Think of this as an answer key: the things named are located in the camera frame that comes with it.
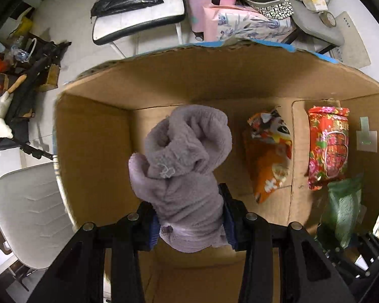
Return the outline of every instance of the rolled cloth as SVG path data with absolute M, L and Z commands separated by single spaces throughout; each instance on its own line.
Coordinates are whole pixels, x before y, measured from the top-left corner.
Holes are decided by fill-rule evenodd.
M 212 172 L 230 151 L 225 113 L 188 105 L 176 108 L 150 131 L 145 156 L 131 156 L 132 189 L 153 205 L 160 237 L 178 251 L 192 253 L 227 244 L 223 198 Z

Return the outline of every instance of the chair backrest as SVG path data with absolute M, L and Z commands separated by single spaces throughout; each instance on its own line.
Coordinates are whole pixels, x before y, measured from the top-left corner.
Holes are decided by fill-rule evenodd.
M 0 178 L 0 229 L 22 263 L 34 269 L 51 265 L 73 236 L 52 163 Z

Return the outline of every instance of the red floral package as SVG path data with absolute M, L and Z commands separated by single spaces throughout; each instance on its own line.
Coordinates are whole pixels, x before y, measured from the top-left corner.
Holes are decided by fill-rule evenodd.
M 310 124 L 309 188 L 344 178 L 348 160 L 348 108 L 313 107 Z

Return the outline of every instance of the silver bolt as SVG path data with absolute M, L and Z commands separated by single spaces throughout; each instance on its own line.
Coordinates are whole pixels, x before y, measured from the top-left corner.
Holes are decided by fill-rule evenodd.
M 291 227 L 293 230 L 301 230 L 302 229 L 302 224 L 299 222 L 292 222 Z
M 137 219 L 139 219 L 139 214 L 137 214 L 137 213 L 128 214 L 128 220 L 129 221 L 136 221 Z
M 83 224 L 83 230 L 84 231 L 91 231 L 93 229 L 94 229 L 94 223 L 87 222 L 87 223 Z
M 253 213 L 253 212 L 249 212 L 246 214 L 246 219 L 247 220 L 250 220 L 250 221 L 255 221 L 257 220 L 257 214 Z

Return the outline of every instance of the wooden handle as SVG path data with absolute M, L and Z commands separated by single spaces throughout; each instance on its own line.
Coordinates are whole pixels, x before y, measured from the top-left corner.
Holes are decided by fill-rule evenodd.
M 11 86 L 10 89 L 8 89 L 8 92 L 11 94 L 15 91 L 16 88 L 18 88 L 24 81 L 25 79 L 27 78 L 27 75 L 24 74 L 24 75 L 21 75 L 19 78 L 17 78 L 17 80 L 15 81 L 15 83 Z

